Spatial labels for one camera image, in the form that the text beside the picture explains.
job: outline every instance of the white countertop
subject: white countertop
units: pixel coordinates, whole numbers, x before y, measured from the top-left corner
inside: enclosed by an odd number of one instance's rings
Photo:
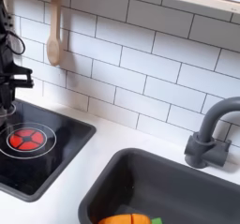
[[[78,208],[82,198],[111,157],[124,148],[140,148],[185,165],[185,143],[174,145],[42,98],[29,99],[22,94],[18,98],[91,124],[97,128],[97,133],[38,201],[23,202],[0,192],[0,222],[3,224],[79,224]],[[227,163],[224,170],[208,167],[203,171],[240,185],[239,168]]]

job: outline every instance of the toy kitchen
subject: toy kitchen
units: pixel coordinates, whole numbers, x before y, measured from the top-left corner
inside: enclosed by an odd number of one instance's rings
[[[239,224],[239,13],[0,0],[0,222]]]

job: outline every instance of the red burner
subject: red burner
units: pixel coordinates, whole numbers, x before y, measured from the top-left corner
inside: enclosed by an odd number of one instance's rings
[[[9,137],[9,144],[16,150],[32,151],[44,144],[43,133],[35,129],[20,129]]]

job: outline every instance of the orange toy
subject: orange toy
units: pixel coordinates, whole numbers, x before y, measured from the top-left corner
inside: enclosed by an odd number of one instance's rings
[[[118,215],[114,217],[108,217],[99,221],[98,224],[151,224],[151,220],[140,214],[132,215]]]

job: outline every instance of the tile backsplash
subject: tile backsplash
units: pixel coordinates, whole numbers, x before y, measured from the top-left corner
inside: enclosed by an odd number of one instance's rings
[[[50,0],[7,0],[34,90],[74,109],[185,145],[206,112],[240,96],[240,16],[176,0],[62,0],[59,67],[49,64]],[[214,137],[240,164],[240,113]]]

